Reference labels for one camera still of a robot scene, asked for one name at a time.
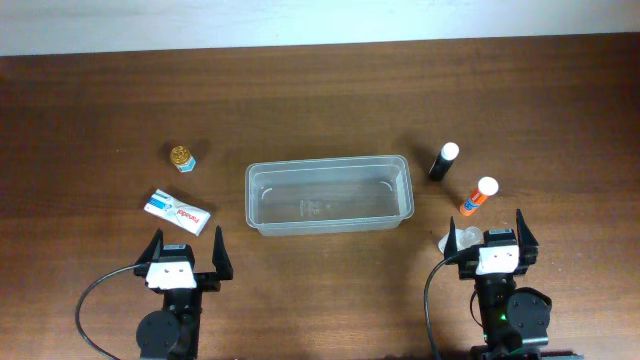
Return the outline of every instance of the small jar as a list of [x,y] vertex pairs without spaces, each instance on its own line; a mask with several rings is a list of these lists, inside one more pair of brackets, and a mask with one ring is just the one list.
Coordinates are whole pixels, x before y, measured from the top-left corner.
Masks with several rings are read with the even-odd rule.
[[196,159],[191,156],[191,152],[184,146],[173,148],[169,158],[180,172],[189,172],[196,166]]

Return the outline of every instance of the black wire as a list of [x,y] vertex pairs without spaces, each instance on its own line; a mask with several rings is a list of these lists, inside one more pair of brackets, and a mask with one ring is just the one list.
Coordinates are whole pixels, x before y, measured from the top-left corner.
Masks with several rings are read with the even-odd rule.
[[451,260],[457,257],[457,254],[454,256],[450,256],[438,263],[433,270],[431,270],[431,274],[427,278],[427,283],[424,285],[424,315],[427,319],[427,334],[429,335],[429,342],[431,343],[431,351],[433,352],[433,357],[435,360],[442,360],[440,356],[440,352],[438,352],[438,347],[436,346],[436,340],[433,338],[433,331],[431,330],[431,320],[429,319],[429,286],[431,285],[431,280],[433,280],[433,276],[436,274],[438,270]]
[[473,321],[475,321],[478,326],[482,327],[482,324],[478,320],[476,320],[476,316],[473,314],[473,299],[475,299],[475,297],[476,291],[473,290],[473,294],[471,294],[471,300],[469,300],[469,311],[471,311],[471,317],[473,318]]
[[127,270],[131,270],[131,269],[135,269],[139,266],[143,266],[145,264],[138,264],[138,265],[130,265],[127,267],[123,267],[122,269],[118,269],[115,271],[112,271],[110,273],[108,273],[107,275],[101,277],[100,279],[96,280],[93,282],[93,284],[89,285],[89,287],[87,288],[87,290],[85,290],[82,295],[80,296],[80,299],[78,299],[78,304],[76,305],[76,328],[78,329],[78,332],[80,333],[80,336],[82,337],[82,339],[84,341],[87,342],[87,344],[89,344],[95,351],[99,352],[101,355],[105,356],[108,359],[111,360],[120,360],[117,357],[109,354],[108,352],[106,352],[104,349],[102,349],[100,346],[96,345],[96,343],[94,343],[93,341],[91,341],[91,339],[89,339],[89,336],[87,336],[87,333],[84,332],[84,329],[82,329],[82,325],[80,325],[80,308],[82,307],[82,302],[84,302],[84,298],[87,297],[87,295],[89,295],[89,293],[91,292],[91,290],[93,290],[96,286],[100,285],[101,282],[107,280],[108,278],[120,274],[121,272],[125,272]]

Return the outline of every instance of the glue stick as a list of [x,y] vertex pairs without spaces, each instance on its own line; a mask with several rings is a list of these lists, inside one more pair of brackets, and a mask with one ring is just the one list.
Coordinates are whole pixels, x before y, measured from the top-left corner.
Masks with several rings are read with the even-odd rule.
[[485,202],[489,196],[498,192],[498,182],[492,177],[485,176],[478,181],[478,187],[471,193],[471,196],[460,205],[460,214],[469,216]]
[[442,180],[447,171],[449,171],[451,165],[453,165],[453,160],[456,159],[459,152],[460,148],[456,143],[446,143],[442,147],[442,150],[440,150],[436,161],[431,165],[429,178],[433,181]]

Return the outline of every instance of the blue label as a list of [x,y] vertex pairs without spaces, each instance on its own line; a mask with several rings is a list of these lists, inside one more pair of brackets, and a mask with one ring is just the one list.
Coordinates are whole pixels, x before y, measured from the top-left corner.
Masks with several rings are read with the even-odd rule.
[[158,199],[154,199],[151,198],[149,199],[149,204],[153,205],[161,210],[164,210],[164,206],[166,205],[165,203],[163,203],[162,201],[158,200]]
[[464,208],[465,208],[465,210],[469,210],[469,211],[471,211],[471,210],[473,210],[473,209],[477,209],[477,208],[479,208],[479,207],[480,207],[480,205],[477,205],[477,204],[472,203],[472,202],[471,202],[471,199],[467,199],[467,201],[465,201],[465,202],[464,202]]
[[191,171],[196,166],[196,159],[192,156],[188,163],[176,166],[178,167],[178,170],[180,170],[180,172]]

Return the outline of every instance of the white wall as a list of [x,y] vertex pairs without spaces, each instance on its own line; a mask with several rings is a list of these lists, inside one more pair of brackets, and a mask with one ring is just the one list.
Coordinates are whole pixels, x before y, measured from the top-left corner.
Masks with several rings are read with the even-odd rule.
[[0,55],[640,31],[640,0],[0,0]]

